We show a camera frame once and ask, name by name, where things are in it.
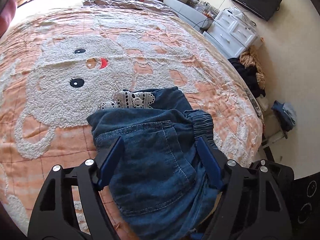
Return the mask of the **tan and black clothes heap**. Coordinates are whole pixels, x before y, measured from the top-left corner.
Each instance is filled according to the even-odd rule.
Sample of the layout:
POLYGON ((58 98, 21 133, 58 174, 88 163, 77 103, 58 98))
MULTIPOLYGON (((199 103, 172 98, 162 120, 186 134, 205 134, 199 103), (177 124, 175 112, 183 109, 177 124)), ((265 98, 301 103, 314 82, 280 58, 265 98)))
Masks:
POLYGON ((255 98, 265 97, 265 73, 258 59, 258 53, 255 46, 250 46, 239 57, 228 59, 235 70, 242 77, 247 87, 255 98))

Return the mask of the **pink crumpled blanket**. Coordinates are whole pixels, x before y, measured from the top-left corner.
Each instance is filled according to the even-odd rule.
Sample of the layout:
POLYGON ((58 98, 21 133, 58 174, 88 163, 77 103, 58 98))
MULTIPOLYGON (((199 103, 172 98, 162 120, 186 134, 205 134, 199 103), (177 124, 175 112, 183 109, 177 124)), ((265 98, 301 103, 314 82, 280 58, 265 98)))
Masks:
POLYGON ((0 37, 7 31, 17 9, 17 0, 8 0, 0 17, 0 37))

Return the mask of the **blue clothes on stool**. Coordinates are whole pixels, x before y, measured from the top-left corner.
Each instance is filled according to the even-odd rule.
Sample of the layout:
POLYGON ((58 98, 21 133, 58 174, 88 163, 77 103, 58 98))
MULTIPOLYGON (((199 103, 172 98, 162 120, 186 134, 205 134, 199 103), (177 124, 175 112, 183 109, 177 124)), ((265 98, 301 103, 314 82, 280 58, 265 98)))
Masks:
POLYGON ((290 103, 275 101, 271 107, 280 122, 281 129, 285 132, 291 131, 297 124, 297 115, 290 103))

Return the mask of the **white drawer cabinet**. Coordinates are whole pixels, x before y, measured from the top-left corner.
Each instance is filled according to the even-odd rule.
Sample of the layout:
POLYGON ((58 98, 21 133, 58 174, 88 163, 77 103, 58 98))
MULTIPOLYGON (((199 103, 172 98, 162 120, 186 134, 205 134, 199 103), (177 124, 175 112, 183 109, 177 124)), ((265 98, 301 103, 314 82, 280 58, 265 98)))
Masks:
POLYGON ((255 23, 236 7, 221 10, 203 36, 227 59, 263 44, 255 23))

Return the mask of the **orange white bunny bedspread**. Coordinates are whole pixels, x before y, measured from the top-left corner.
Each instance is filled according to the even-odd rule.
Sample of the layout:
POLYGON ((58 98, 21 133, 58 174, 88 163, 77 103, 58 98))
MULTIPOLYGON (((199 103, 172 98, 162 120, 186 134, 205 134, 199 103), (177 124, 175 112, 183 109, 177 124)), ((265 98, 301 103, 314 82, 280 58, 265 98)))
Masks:
POLYGON ((177 86, 211 114, 214 141, 250 164, 262 120, 241 76, 203 35, 155 0, 35 0, 1 38, 1 203, 26 233, 55 163, 95 155, 87 123, 119 90, 177 86))

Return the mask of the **white low desk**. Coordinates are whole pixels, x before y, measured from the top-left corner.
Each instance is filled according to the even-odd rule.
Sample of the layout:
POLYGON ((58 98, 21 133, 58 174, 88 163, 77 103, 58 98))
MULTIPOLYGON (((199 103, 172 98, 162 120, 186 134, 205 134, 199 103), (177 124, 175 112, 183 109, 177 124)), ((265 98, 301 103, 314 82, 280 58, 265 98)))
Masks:
POLYGON ((158 0, 171 9, 178 15, 178 17, 185 23, 192 26, 198 32, 203 33, 207 31, 213 23, 213 19, 205 16, 201 12, 187 5, 187 0, 158 0))

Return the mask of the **blue denim lace-trimmed pants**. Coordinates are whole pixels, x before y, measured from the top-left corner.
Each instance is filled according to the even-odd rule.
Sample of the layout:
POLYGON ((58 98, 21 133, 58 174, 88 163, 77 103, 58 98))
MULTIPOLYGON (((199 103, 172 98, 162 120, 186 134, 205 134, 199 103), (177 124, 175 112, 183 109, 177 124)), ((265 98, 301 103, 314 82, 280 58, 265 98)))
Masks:
POLYGON ((140 239, 181 239, 209 216, 218 195, 196 150, 200 137, 214 146, 212 117, 192 109, 177 87, 118 98, 118 107, 87 118, 97 151, 124 141, 109 184, 113 200, 140 239))

